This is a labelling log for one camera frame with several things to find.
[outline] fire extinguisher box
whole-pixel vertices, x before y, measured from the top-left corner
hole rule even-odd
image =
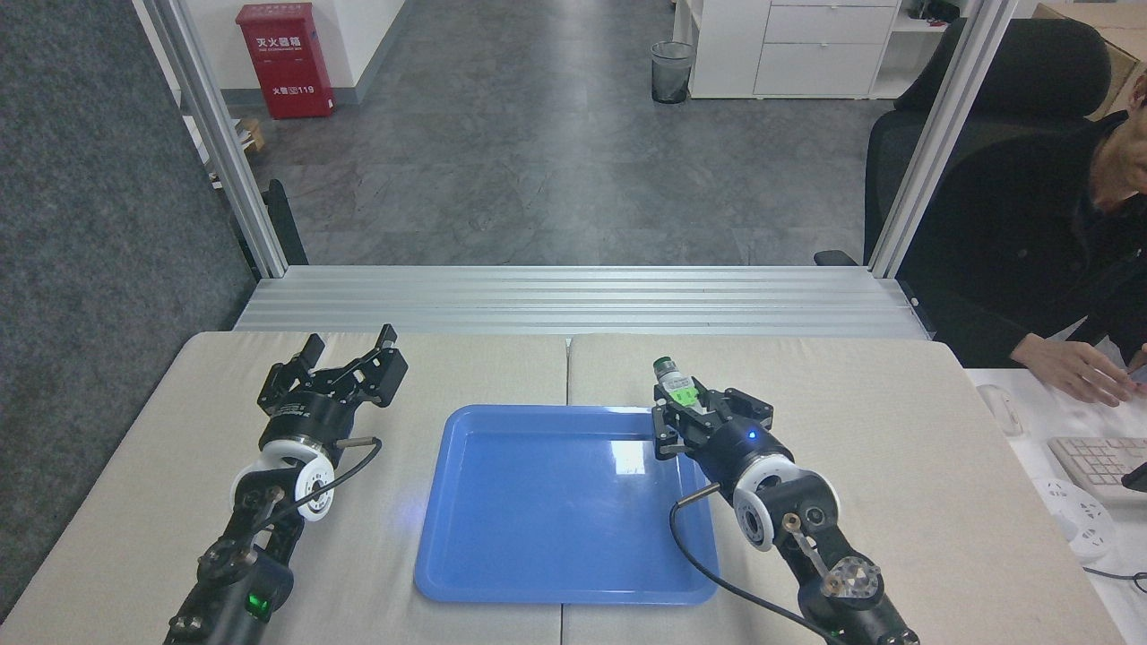
[[[235,24],[272,118],[330,116],[335,96],[310,2],[244,5]]]

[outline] black cable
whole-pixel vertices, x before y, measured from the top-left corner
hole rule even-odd
[[[251,529],[249,536],[245,537],[244,539],[242,539],[241,542],[245,543],[249,539],[255,538],[255,536],[258,535],[259,531],[262,531],[263,529],[265,529],[265,528],[274,524],[279,520],[286,518],[287,515],[290,515],[291,513],[298,511],[303,506],[305,506],[305,505],[310,504],[311,502],[314,502],[315,499],[322,497],[322,495],[325,492],[327,492],[328,490],[334,490],[335,487],[337,487],[337,485],[342,484],[343,482],[345,482],[346,480],[353,477],[359,471],[361,471],[362,468],[365,468],[366,465],[369,464],[370,460],[374,459],[376,454],[379,454],[380,450],[382,450],[382,440],[381,438],[379,438],[379,437],[370,437],[370,443],[374,444],[374,448],[370,449],[370,453],[367,454],[366,457],[364,457],[358,464],[354,465],[354,467],[352,467],[350,471],[346,471],[345,473],[343,473],[342,475],[340,475],[335,481],[333,481],[333,482],[330,482],[330,483],[328,483],[328,484],[326,484],[326,485],[323,485],[323,487],[314,490],[313,492],[311,492],[311,495],[307,495],[306,497],[299,499],[298,502],[295,502],[294,504],[290,504],[289,506],[284,506],[278,513],[274,513],[270,518],[267,518],[264,522],[262,522],[259,524],[256,524],[256,527]],[[354,448],[354,445],[348,445],[346,448]]]
[[[1095,574],[1098,576],[1109,577],[1111,580],[1130,580],[1131,582],[1133,582],[1136,584],[1136,586],[1139,588],[1139,591],[1142,591],[1144,593],[1147,593],[1147,588],[1145,588],[1142,584],[1139,584],[1139,581],[1147,580],[1147,572],[1139,572],[1137,574],[1131,574],[1131,575],[1126,576],[1126,575],[1121,575],[1121,574],[1109,574],[1107,572],[1101,572],[1099,569],[1092,569],[1090,567],[1084,567],[1083,570],[1087,572],[1089,574]]]
[[[708,497],[709,495],[712,495],[718,489],[716,487],[713,487],[711,490],[709,490],[704,495],[693,494],[693,495],[690,495],[688,497],[678,499],[677,502],[673,503],[673,507],[670,508],[670,511],[669,511],[669,531],[671,534],[673,534],[673,542],[677,543],[677,547],[681,550],[681,554],[685,555],[685,559],[688,560],[689,564],[693,565],[699,572],[701,572],[702,574],[704,574],[705,577],[708,577],[709,580],[711,580],[715,583],[717,583],[717,585],[720,586],[721,589],[724,589],[725,591],[728,591],[728,592],[733,593],[734,596],[743,598],[743,599],[748,600],[749,603],[752,603],[754,605],[757,605],[759,607],[764,607],[764,608],[768,609],[770,612],[773,612],[775,614],[785,616],[786,619],[788,619],[788,620],[790,620],[790,621],[799,624],[801,627],[803,627],[803,628],[812,631],[813,634],[816,634],[817,636],[824,638],[825,640],[827,640],[830,644],[834,644],[834,645],[849,645],[848,643],[841,640],[836,636],[833,636],[833,634],[830,634],[829,631],[827,631],[827,630],[825,630],[825,629],[822,629],[822,628],[813,624],[812,622],[807,621],[804,616],[794,614],[793,612],[786,609],[785,607],[781,607],[779,605],[774,605],[774,604],[770,603],[768,600],[765,600],[764,598],[758,598],[758,597],[754,596],[752,593],[749,593],[748,591],[744,591],[743,589],[739,588],[739,586],[734,586],[733,584],[726,582],[724,578],[721,578],[717,574],[715,574],[715,573],[710,572],[709,569],[707,569],[704,565],[702,565],[700,561],[697,561],[696,558],[693,557],[693,553],[689,553],[689,550],[686,549],[685,543],[681,541],[681,536],[677,531],[677,512],[682,508],[681,502],[685,502],[685,506],[687,506],[687,505],[696,502],[697,499],[702,499],[704,497]]]

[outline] drawer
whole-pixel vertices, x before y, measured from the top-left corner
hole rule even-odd
[[[897,7],[899,0],[781,0],[773,7]]]
[[[865,96],[883,45],[765,45],[754,94]]]
[[[883,44],[892,7],[777,7],[768,11],[765,42]]]

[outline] trash can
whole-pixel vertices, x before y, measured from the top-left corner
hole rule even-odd
[[[310,2],[244,5],[235,24],[272,118],[330,116],[335,96]]]
[[[680,103],[689,94],[693,45],[666,40],[653,46],[653,100]]]

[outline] man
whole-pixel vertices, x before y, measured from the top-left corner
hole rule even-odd
[[[1147,73],[1126,111],[1078,132],[1012,139],[958,164],[899,275],[965,367],[1019,363],[1070,396],[1147,396]],[[1128,371],[1047,336],[1087,317]]]

